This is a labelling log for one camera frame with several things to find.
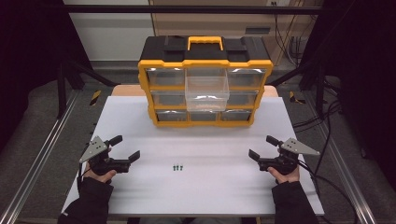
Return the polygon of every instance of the metal frame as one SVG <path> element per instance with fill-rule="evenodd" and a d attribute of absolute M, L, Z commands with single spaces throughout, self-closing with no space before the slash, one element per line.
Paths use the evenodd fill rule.
<path fill-rule="evenodd" d="M 67 6 L 52 6 L 52 5 L 40 5 L 38 6 L 40 9 L 44 10 L 61 10 L 68 13 L 204 13 L 204 14 L 278 14 L 278 15 L 323 15 L 330 13 L 342 12 L 343 10 L 340 8 L 324 8 L 324 7 L 224 7 L 224 6 L 213 6 L 213 7 L 187 7 L 187 6 L 102 6 L 102 5 L 67 5 Z M 73 64 L 78 70 L 83 70 L 84 72 L 90 73 L 86 69 L 83 69 L 76 64 Z M 307 62 L 302 64 L 299 69 L 293 70 L 288 73 L 286 76 L 283 76 L 281 79 L 272 83 L 272 85 L 277 85 L 287 80 L 296 74 L 299 71 L 305 70 L 307 67 L 313 65 L 311 62 Z M 61 82 L 60 86 L 64 86 L 62 74 L 62 67 L 60 67 L 58 79 Z M 315 108 L 313 107 L 312 97 L 308 97 L 308 103 L 311 105 L 312 110 L 315 113 Z M 32 190 L 35 181 L 37 180 L 42 167 L 44 166 L 52 148 L 53 144 L 56 141 L 60 131 L 62 130 L 67 117 L 73 108 L 72 103 L 67 108 L 62 108 L 62 110 L 66 110 L 65 114 L 59 119 L 55 125 L 52 132 L 49 134 L 49 138 L 46 141 L 45 145 L 42 147 L 40 153 L 38 154 L 34 164 L 32 165 L 28 175 L 25 177 L 23 183 L 21 184 L 17 194 L 14 196 L 13 201 L 8 206 L 7 211 L 1 216 L 0 222 L 2 223 L 14 223 L 17 219 L 21 208 L 24 205 L 30 191 Z M 325 125 L 321 125 L 321 133 L 323 136 L 326 136 L 327 128 Z M 367 205 L 359 186 L 355 182 L 353 175 L 349 172 L 347 165 L 345 164 L 342 156 L 339 154 L 338 149 L 336 148 L 336 144 L 332 140 L 330 143 L 330 151 L 332 160 L 335 163 L 337 171 L 341 176 L 343 183 L 346 187 L 349 197 L 351 201 L 354 203 L 358 216 L 361 220 L 361 223 L 375 223 L 375 219 L 373 214 Z"/>

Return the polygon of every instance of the wall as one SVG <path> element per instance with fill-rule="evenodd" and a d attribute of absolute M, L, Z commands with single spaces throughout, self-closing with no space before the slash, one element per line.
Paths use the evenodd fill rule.
<path fill-rule="evenodd" d="M 147 0 L 64 0 L 66 5 L 148 5 Z M 154 35 L 150 14 L 71 13 L 90 61 L 138 61 L 147 36 Z"/>

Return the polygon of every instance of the wooden table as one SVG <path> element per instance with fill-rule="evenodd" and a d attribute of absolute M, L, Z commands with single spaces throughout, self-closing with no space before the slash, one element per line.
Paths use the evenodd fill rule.
<path fill-rule="evenodd" d="M 262 97 L 278 97 L 276 88 L 273 86 L 264 86 Z M 112 96 L 145 96 L 145 92 L 139 85 L 118 85 L 111 93 Z"/>

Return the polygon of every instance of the floor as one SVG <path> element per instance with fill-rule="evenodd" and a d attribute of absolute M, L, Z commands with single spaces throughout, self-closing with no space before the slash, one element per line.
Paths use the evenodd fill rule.
<path fill-rule="evenodd" d="M 292 66 L 279 66 L 268 81 L 283 76 L 290 69 Z M 133 68 L 114 70 L 99 66 L 96 71 L 106 74 L 107 78 L 116 82 L 137 83 L 136 70 Z M 315 87 L 312 91 L 300 91 L 300 78 L 294 77 L 276 87 L 295 126 L 316 116 L 310 104 L 314 99 Z M 338 84 L 335 77 L 327 79 L 334 85 Z M 84 77 L 84 80 L 86 85 L 82 91 L 67 88 L 67 97 L 72 99 L 69 102 L 72 109 L 66 113 L 64 122 L 56 119 L 56 82 L 48 83 L 31 92 L 29 108 L 0 156 L 2 218 L 8 218 L 5 213 L 10 209 L 15 223 L 56 223 L 67 192 L 74 181 L 80 153 L 90 141 L 106 97 L 112 91 L 112 88 L 89 77 Z M 96 91 L 101 91 L 100 96 L 95 105 L 90 105 Z M 324 106 L 327 111 L 330 104 L 337 100 L 336 92 L 326 90 L 324 99 L 327 102 Z M 366 208 L 365 212 L 358 211 L 361 215 L 360 223 L 396 223 L 396 193 L 381 175 L 376 162 L 361 156 L 359 142 L 344 118 L 342 108 L 336 108 L 330 116 L 331 126 L 327 122 L 320 123 L 320 120 L 317 120 L 316 123 L 296 127 L 294 130 L 297 138 L 325 154 L 318 174 L 331 180 L 337 188 L 347 192 L 349 197 L 352 196 L 355 207 Z M 54 126 L 59 127 L 60 131 L 51 135 Z M 322 148 L 327 132 L 323 130 L 327 131 L 330 127 L 331 140 L 324 152 Z M 317 166 L 318 159 L 304 158 L 312 168 Z M 331 223 L 354 222 L 354 210 L 341 193 L 320 180 L 318 188 L 325 217 Z M 124 217 L 110 217 L 109 220 L 114 223 L 126 223 Z M 321 223 L 327 223 L 322 218 L 319 220 Z M 262 218 L 262 223 L 273 222 L 272 217 Z"/>

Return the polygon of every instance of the sleeve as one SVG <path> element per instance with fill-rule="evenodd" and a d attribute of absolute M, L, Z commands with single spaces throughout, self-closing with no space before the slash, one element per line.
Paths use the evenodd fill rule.
<path fill-rule="evenodd" d="M 272 192 L 276 206 L 275 224 L 318 223 L 299 181 L 279 184 Z"/>
<path fill-rule="evenodd" d="M 112 186 L 85 177 L 79 198 L 70 203 L 58 217 L 58 224 L 106 224 L 108 201 L 112 191 Z"/>

